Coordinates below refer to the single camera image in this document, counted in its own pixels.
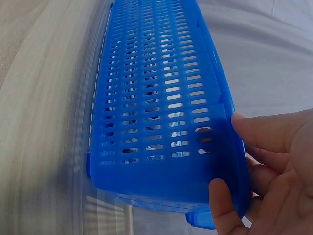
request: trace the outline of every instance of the blue plastic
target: blue plastic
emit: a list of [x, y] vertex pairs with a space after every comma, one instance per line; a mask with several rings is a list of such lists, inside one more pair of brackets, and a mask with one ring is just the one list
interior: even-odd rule
[[208, 184], [222, 178], [242, 217], [250, 198], [228, 84], [195, 0], [116, 0], [95, 97], [95, 186], [214, 228]]

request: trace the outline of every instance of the plastic basket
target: plastic basket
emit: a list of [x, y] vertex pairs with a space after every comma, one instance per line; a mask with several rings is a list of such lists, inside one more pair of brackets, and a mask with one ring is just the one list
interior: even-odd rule
[[116, 0], [96, 87], [90, 174], [97, 188], [212, 229], [208, 184], [218, 177], [244, 215], [244, 147], [195, 0]]

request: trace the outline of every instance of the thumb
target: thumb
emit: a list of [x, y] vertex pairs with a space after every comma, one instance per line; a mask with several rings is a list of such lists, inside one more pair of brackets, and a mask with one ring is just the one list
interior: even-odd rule
[[246, 235], [249, 231], [239, 218], [225, 181], [212, 180], [209, 185], [210, 207], [215, 228], [220, 235]]

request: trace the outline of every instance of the white bedsheet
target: white bedsheet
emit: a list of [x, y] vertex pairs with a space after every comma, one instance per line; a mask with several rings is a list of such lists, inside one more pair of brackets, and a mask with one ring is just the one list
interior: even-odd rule
[[[313, 107], [312, 0], [199, 0], [236, 109], [247, 115]], [[134, 208], [135, 235], [214, 235], [184, 215]]]

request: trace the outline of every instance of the hand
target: hand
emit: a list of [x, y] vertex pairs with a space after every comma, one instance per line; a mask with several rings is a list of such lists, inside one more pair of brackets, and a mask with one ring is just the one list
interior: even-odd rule
[[220, 235], [313, 234], [313, 110], [264, 117], [234, 114], [232, 125], [244, 140], [251, 200], [246, 228], [227, 184], [210, 183], [210, 206]]

